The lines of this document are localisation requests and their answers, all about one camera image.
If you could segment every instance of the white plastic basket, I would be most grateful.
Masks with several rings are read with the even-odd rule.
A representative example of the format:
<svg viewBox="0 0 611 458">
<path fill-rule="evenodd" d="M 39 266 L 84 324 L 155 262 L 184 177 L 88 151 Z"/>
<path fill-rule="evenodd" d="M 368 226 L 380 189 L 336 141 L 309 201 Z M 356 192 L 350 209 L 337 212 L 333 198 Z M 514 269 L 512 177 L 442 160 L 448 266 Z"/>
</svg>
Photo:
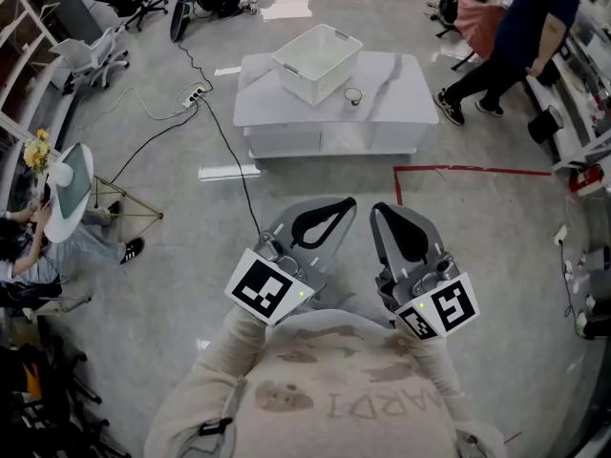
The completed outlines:
<svg viewBox="0 0 611 458">
<path fill-rule="evenodd" d="M 352 77 L 361 41 L 321 24 L 274 52 L 280 82 L 316 106 Z"/>
</svg>

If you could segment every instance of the white table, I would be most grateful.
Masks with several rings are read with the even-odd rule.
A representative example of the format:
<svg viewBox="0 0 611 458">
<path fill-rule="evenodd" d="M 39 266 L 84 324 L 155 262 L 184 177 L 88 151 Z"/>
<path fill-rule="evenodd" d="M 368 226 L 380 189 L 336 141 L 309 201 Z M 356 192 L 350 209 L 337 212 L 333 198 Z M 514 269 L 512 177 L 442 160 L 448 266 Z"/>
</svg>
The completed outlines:
<svg viewBox="0 0 611 458">
<path fill-rule="evenodd" d="M 56 161 L 61 163 L 74 146 L 71 146 L 66 151 L 64 151 Z M 81 144 L 81 148 L 83 149 L 83 155 L 85 156 L 85 165 L 87 166 L 89 181 L 93 181 L 94 157 L 92 155 L 92 151 L 84 144 Z M 61 208 L 59 207 L 57 188 L 54 183 L 50 183 L 49 186 L 51 188 L 52 211 L 51 218 L 45 226 L 45 236 L 51 242 L 61 242 L 63 240 L 66 240 L 70 236 L 70 234 L 74 232 L 74 229 L 76 229 L 76 226 L 78 225 L 80 220 L 83 219 L 83 214 L 85 214 L 87 202 L 89 201 L 89 196 L 91 195 L 92 191 L 90 189 L 89 192 L 85 195 L 85 197 L 83 197 L 83 199 L 78 203 L 73 212 L 68 216 L 68 218 L 64 219 L 61 215 Z"/>
<path fill-rule="evenodd" d="M 345 109 L 346 88 L 363 93 Z M 280 84 L 271 54 L 245 56 L 233 116 L 252 157 L 413 154 L 439 122 L 416 58 L 360 52 L 353 77 L 317 107 Z"/>
</svg>

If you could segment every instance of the white sweater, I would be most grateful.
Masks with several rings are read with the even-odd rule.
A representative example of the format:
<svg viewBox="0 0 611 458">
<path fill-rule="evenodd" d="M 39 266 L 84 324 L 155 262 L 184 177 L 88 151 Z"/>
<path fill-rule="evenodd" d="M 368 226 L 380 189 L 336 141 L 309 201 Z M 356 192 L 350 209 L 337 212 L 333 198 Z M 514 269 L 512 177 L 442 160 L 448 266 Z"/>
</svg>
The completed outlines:
<svg viewBox="0 0 611 458">
<path fill-rule="evenodd" d="M 176 458 L 205 421 L 221 417 L 240 376 L 235 458 L 446 458 L 456 430 L 505 458 L 495 428 L 466 408 L 444 341 L 423 343 L 400 320 L 388 330 L 320 310 L 270 331 L 239 307 L 161 406 L 146 458 Z"/>
</svg>

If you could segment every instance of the white chair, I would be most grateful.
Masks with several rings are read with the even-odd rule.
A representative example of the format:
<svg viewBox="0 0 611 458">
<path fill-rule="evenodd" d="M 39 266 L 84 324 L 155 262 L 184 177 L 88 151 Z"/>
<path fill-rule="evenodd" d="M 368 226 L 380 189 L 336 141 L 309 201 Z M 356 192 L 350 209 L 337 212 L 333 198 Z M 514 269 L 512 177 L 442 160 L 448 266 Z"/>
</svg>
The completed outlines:
<svg viewBox="0 0 611 458">
<path fill-rule="evenodd" d="M 60 54 L 72 69 L 74 80 L 82 80 L 94 87 L 102 76 L 102 88 L 108 88 L 108 71 L 116 66 L 129 68 L 127 61 L 118 60 L 127 56 L 127 50 L 116 52 L 116 37 L 122 32 L 108 28 L 91 46 L 83 41 L 66 39 L 49 51 Z"/>
</svg>

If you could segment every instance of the jeans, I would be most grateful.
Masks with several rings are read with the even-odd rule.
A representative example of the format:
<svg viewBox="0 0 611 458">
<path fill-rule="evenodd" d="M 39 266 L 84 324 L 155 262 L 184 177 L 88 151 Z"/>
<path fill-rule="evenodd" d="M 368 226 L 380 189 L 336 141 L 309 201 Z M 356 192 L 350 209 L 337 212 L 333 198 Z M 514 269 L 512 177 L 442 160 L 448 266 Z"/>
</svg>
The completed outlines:
<svg viewBox="0 0 611 458">
<path fill-rule="evenodd" d="M 444 99 L 456 104 L 466 96 L 487 90 L 481 105 L 491 111 L 498 107 L 500 96 L 525 77 L 526 70 L 521 70 L 500 52 L 493 52 L 481 65 L 451 85 L 444 93 Z"/>
<path fill-rule="evenodd" d="M 52 283 L 64 260 L 74 252 L 87 253 L 119 264 L 125 256 L 125 243 L 104 239 L 86 225 L 108 225 L 112 217 L 107 209 L 87 209 L 83 220 L 69 238 L 52 242 L 38 262 L 28 270 L 34 283 Z"/>
</svg>

